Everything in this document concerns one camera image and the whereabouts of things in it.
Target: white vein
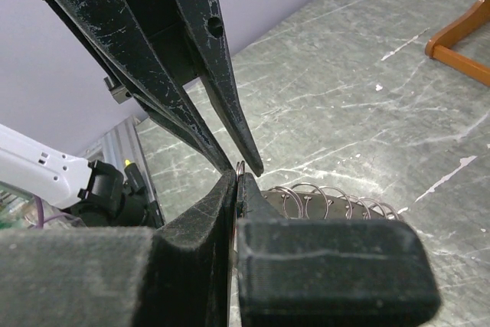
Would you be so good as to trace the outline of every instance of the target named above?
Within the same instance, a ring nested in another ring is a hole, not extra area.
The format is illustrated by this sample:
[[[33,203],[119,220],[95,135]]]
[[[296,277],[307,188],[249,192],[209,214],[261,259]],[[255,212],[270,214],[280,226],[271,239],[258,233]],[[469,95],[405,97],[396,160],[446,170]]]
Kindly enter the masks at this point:
[[[381,61],[385,61],[386,59],[388,59],[389,57],[392,57],[393,55],[395,55],[398,51],[400,51],[401,49],[403,49],[404,47],[410,45],[411,43],[413,43],[417,38],[419,38],[420,36],[422,36],[423,34],[425,34],[429,29],[426,28],[425,30],[423,30],[422,32],[420,32],[419,34],[416,34],[415,36],[413,36],[409,41],[405,42],[403,45],[397,47],[395,50],[393,51],[390,51],[388,54],[385,54],[382,58],[381,58]]]
[[[281,135],[283,135],[284,133],[287,133],[288,131],[287,130],[283,130],[277,134],[275,134],[274,138],[272,138],[264,147],[261,148],[260,151],[264,152],[264,150],[269,147],[270,145],[272,145]]]
[[[474,122],[471,126],[466,127],[463,131],[461,131],[458,134],[453,134],[451,136],[443,136],[443,137],[433,137],[433,138],[427,138],[423,139],[420,141],[415,141],[412,143],[409,143],[407,147],[413,147],[413,146],[418,146],[424,143],[435,143],[435,142],[442,142],[442,141],[449,141],[449,140],[456,140],[459,141],[460,139],[463,139],[469,135],[469,133],[472,132],[472,130],[476,127],[478,127],[480,124],[482,124],[487,118],[488,115],[490,114],[490,110],[487,111],[485,114],[483,114],[480,119],[478,119],[476,122]]]
[[[477,318],[477,319],[470,319],[469,321],[463,321],[463,322],[458,322],[458,323],[453,323],[453,322],[447,323],[445,325],[441,325],[440,327],[456,327],[457,325],[468,325],[470,323],[485,321],[486,319],[490,319],[490,316]]]
[[[333,88],[333,89],[331,89],[331,90],[328,90],[328,91],[325,91],[325,92],[321,92],[321,93],[305,93],[304,95],[293,97],[292,99],[287,100],[286,102],[287,102],[287,103],[291,103],[291,102],[293,102],[293,101],[297,101],[297,100],[300,100],[300,99],[304,99],[305,97],[317,97],[317,96],[324,96],[324,95],[326,95],[327,93],[334,92],[334,91],[337,91],[337,90],[343,90],[343,89],[346,89],[346,88],[352,88],[352,87],[355,87],[355,86],[357,86],[357,85],[359,85],[359,84],[360,84],[360,83],[352,84],[352,85],[350,85],[350,86],[339,86],[339,87],[336,87],[336,88]]]
[[[363,106],[378,106],[378,105],[387,105],[391,104],[396,100],[389,100],[389,101],[381,101],[379,103],[352,103],[351,105],[342,105],[340,106],[341,109],[348,109],[350,107],[363,107]]]
[[[396,92],[402,88],[404,88],[407,83],[409,83],[413,77],[415,76],[415,74],[419,71],[420,67],[422,67],[422,64],[424,64],[429,58],[425,57],[424,59],[422,59],[422,61],[420,63],[418,63],[418,65],[412,70],[412,73],[410,74],[410,76],[407,78],[407,80],[399,87],[395,88],[394,90],[392,90],[393,92]]]
[[[156,124],[155,124],[155,125],[150,126],[149,128],[146,128],[146,129],[144,129],[144,130],[142,130],[142,131],[139,131],[139,132],[138,132],[138,134],[139,134],[139,135],[142,135],[142,134],[145,134],[145,133],[151,132],[151,131],[152,131],[153,129],[155,129],[155,128],[158,128],[158,126],[157,126]]]
[[[266,38],[263,38],[263,39],[261,39],[261,40],[258,40],[258,41],[256,41],[256,42],[252,43],[250,46],[254,46],[254,45],[258,45],[258,44],[262,44],[264,41],[268,41],[268,40],[270,40],[271,38],[275,38],[275,37],[279,36],[280,34],[283,34],[283,33],[287,32],[287,31],[291,31],[291,30],[295,29],[296,27],[298,27],[298,26],[300,26],[300,25],[305,25],[305,24],[307,24],[307,23],[309,23],[309,22],[316,21],[317,19],[320,19],[320,18],[326,17],[327,15],[331,15],[332,13],[336,13],[337,11],[341,11],[342,9],[346,9],[346,8],[348,8],[348,7],[351,7],[352,5],[356,5],[356,4],[358,4],[358,3],[360,3],[360,2],[363,2],[363,1],[364,1],[364,0],[356,0],[356,1],[352,2],[352,3],[348,3],[348,4],[346,4],[346,5],[343,5],[343,6],[341,6],[341,7],[338,7],[338,8],[336,8],[336,9],[332,10],[332,11],[328,11],[328,12],[324,13],[323,15],[319,15],[319,16],[317,16],[317,17],[310,18],[310,19],[309,19],[309,20],[307,20],[307,21],[301,22],[301,23],[299,23],[299,24],[297,24],[297,25],[293,25],[293,26],[292,26],[292,27],[290,27],[290,28],[287,28],[287,29],[282,30],[282,31],[279,31],[279,32],[277,32],[277,33],[275,33],[275,34],[271,34],[270,36],[268,36],[268,37],[266,37]]]
[[[422,198],[424,198],[429,193],[435,192],[437,187],[439,187],[441,184],[445,183],[446,181],[450,180],[454,175],[456,175],[456,173],[459,170],[461,170],[461,169],[465,168],[466,166],[468,166],[477,157],[478,156],[469,156],[469,157],[464,157],[464,158],[460,159],[459,160],[459,167],[458,168],[454,169],[448,175],[444,175],[440,180],[436,181],[436,183],[434,183],[434,185],[432,187],[430,187],[429,189],[427,189],[424,194],[422,194],[421,196],[419,196],[415,200],[415,202],[418,202],[419,200],[421,200]]]
[[[274,113],[277,113],[278,111],[280,111],[281,108],[280,107],[275,107],[274,109],[272,110],[268,110],[266,111],[265,113],[261,113],[260,115],[261,116],[265,116],[265,115],[270,115],[270,114],[274,114]]]
[[[268,77],[269,76],[266,74],[265,76],[261,76],[261,77],[257,78],[256,80],[251,80],[251,81],[246,82],[246,83],[238,84],[237,87],[242,88],[242,87],[248,86],[249,84],[259,82],[260,80],[265,80]]]
[[[349,143],[347,145],[344,145],[338,149],[335,149],[333,151],[329,151],[328,148],[326,147],[323,147],[321,149],[319,149],[318,151],[316,152],[313,152],[312,154],[306,156],[306,158],[309,158],[309,157],[312,157],[314,155],[318,155],[319,153],[322,153],[324,151],[327,151],[325,154],[323,155],[320,155],[318,157],[315,157],[313,159],[310,159],[308,160],[307,162],[304,162],[302,163],[301,165],[297,165],[293,168],[277,168],[275,170],[272,170],[270,172],[267,172],[265,174],[263,174],[260,179],[263,180],[266,176],[268,175],[274,175],[276,173],[282,173],[282,172],[291,172],[291,173],[294,173],[294,174],[297,174],[298,177],[297,178],[294,178],[293,180],[291,181],[288,181],[286,183],[281,183],[281,185],[287,185],[287,184],[290,184],[294,181],[298,181],[300,179],[303,179],[303,178],[324,178],[325,176],[329,175],[331,177],[336,177],[336,178],[346,178],[346,179],[349,179],[349,180],[352,180],[352,181],[356,181],[360,184],[363,184],[363,185],[366,185],[367,187],[369,188],[376,188],[377,190],[380,190],[380,185],[375,182],[375,181],[370,181],[370,180],[367,180],[365,178],[355,178],[353,176],[350,176],[350,175],[346,175],[346,174],[338,174],[336,173],[335,171],[332,171],[332,172],[327,172],[327,171],[324,171],[324,170],[316,170],[316,169],[313,169],[313,168],[309,168],[309,166],[311,164],[313,164],[314,162],[317,162],[317,161],[320,161],[320,160],[323,160],[331,155],[334,155],[335,153],[337,152],[340,152],[348,147],[352,147],[352,146],[355,146],[357,144],[359,144],[360,142],[368,142],[372,139],[375,139],[376,137],[384,134],[386,132],[386,129],[383,129],[381,130],[380,132],[378,132],[377,134],[375,134],[374,136],[372,136],[371,138],[368,138],[368,139],[364,139],[364,140],[361,140],[361,141],[357,141],[357,142],[353,142],[353,143]]]
[[[465,253],[465,256],[468,256],[469,254],[475,254],[475,253],[480,253],[485,250],[490,250],[490,247],[482,248],[482,249],[477,249],[477,250],[472,250],[471,252]]]
[[[292,80],[287,85],[285,85],[283,88],[281,88],[279,90],[279,92],[283,92],[284,90],[289,88],[289,86],[291,86],[293,83],[295,83],[299,78],[303,77],[308,72],[308,70],[309,70],[309,68],[306,68],[305,71],[303,71],[299,76],[297,76],[294,80]]]
[[[468,280],[474,280],[474,279],[481,279],[481,277],[480,276],[466,277],[466,278],[462,279],[462,281],[467,281],[465,283],[454,283],[452,285],[443,285],[443,286],[439,286],[439,289],[451,289],[453,287],[459,287],[459,286],[469,285],[469,284],[474,283],[474,282],[471,282],[471,281],[468,281]]]

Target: black plastic part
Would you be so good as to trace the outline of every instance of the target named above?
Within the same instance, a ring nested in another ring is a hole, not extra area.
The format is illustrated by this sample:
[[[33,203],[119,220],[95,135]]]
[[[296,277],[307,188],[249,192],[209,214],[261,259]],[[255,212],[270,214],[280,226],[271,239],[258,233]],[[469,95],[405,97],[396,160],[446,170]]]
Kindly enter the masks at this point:
[[[238,178],[237,217],[250,220],[282,218],[280,213],[262,197],[255,178],[249,172]]]
[[[219,0],[176,0],[204,64],[201,76],[211,104],[248,165],[260,176],[263,163],[238,99]]]
[[[150,220],[147,226],[154,227],[155,229],[159,229],[165,222],[163,220],[162,210],[158,205],[157,201],[153,201],[148,205],[148,210],[150,213]]]
[[[128,181],[111,164],[91,162],[92,175],[80,202],[69,212],[88,227],[147,226],[159,228],[163,216],[156,202],[149,203],[147,188],[136,164],[126,166]]]
[[[237,177],[223,174],[210,193],[157,231],[134,325],[225,327]]]
[[[399,221],[238,221],[243,327],[414,327],[440,306],[417,235]]]
[[[144,227],[2,230],[0,325],[162,327],[157,319],[132,323],[154,233]]]
[[[119,79],[158,124],[224,172],[232,166],[182,88],[201,77],[243,157],[257,175],[263,172],[238,100],[218,0],[55,1],[111,80]]]
[[[87,188],[80,189],[78,197],[81,202],[72,207],[72,214],[77,216],[77,208],[90,204],[109,217],[115,217],[119,212],[123,195],[123,174],[114,166],[99,160],[91,162],[89,167],[92,168],[92,175]]]
[[[118,81],[117,77],[114,75],[110,66],[103,59],[103,56],[98,51],[83,33],[78,29],[77,25],[71,20],[70,17],[63,11],[63,9],[55,2],[55,0],[45,0],[46,4],[49,5],[51,10],[60,18],[60,20],[68,27],[71,33],[77,38],[77,40],[85,47],[89,54],[95,59],[95,61],[104,69],[109,79],[113,81]]]
[[[139,171],[137,164],[131,162],[129,165],[126,165],[124,173],[133,193],[140,195],[146,191],[145,179],[143,179],[143,175]]]

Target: metal spring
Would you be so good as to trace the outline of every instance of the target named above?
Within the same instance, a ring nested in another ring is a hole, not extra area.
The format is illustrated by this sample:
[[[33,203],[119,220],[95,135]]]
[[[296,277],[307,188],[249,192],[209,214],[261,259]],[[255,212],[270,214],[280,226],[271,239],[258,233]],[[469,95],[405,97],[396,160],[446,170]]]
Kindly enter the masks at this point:
[[[244,173],[245,173],[245,162],[244,161],[238,162],[237,163],[237,177],[240,177]],[[402,221],[402,219],[398,215],[397,211],[387,203],[376,201],[373,198],[356,197],[354,195],[348,195],[347,193],[342,191],[340,188],[336,188],[336,187],[332,187],[332,186],[328,186],[328,185],[317,186],[317,185],[314,185],[312,183],[307,183],[307,182],[294,184],[290,188],[282,186],[282,185],[278,185],[278,186],[272,187],[271,189],[268,190],[268,191],[278,191],[278,192],[283,193],[281,197],[283,198],[283,211],[284,211],[284,216],[286,218],[292,218],[292,219],[306,218],[306,219],[309,219],[308,203],[309,203],[309,200],[311,200],[312,198],[308,195],[305,195],[305,193],[299,193],[297,191],[298,187],[311,187],[311,188],[313,188],[313,190],[310,191],[309,193],[311,193],[313,195],[313,194],[318,192],[320,195],[323,196],[323,198],[325,199],[325,214],[323,216],[324,219],[328,218],[328,209],[329,209],[330,205],[333,203],[332,200],[328,199],[328,196],[324,191],[325,189],[327,189],[329,191],[336,191],[336,192],[340,193],[340,195],[338,195],[337,198],[342,198],[342,199],[345,199],[347,201],[348,204],[345,206],[346,210],[347,210],[345,212],[345,218],[347,218],[348,220],[351,220],[351,218],[352,218],[352,214],[354,213],[354,207],[360,206],[364,209],[363,218],[365,220],[371,219],[371,215],[373,213],[376,213],[376,215],[382,216],[382,217],[386,218],[387,220]],[[303,204],[303,201],[301,199],[301,195],[304,195],[305,204]],[[296,203],[296,207],[298,209],[298,216],[297,217],[291,217],[286,210],[286,201],[290,198],[292,198],[294,200],[294,202]]]

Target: screw hole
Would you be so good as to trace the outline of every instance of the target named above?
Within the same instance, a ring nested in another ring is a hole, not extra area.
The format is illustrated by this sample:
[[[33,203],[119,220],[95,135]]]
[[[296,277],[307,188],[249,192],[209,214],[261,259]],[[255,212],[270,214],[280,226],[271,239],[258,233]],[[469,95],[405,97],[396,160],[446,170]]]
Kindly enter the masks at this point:
[[[214,38],[221,38],[224,33],[223,22],[218,17],[211,17],[207,20],[207,31]]]

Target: white wall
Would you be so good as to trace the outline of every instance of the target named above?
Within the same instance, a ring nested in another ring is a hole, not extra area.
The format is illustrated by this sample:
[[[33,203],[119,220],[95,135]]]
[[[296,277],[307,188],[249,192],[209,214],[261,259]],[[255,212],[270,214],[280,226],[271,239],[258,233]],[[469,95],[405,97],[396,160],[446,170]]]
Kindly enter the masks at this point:
[[[311,0],[220,0],[232,53]],[[131,114],[41,0],[0,0],[0,124],[76,154]]]

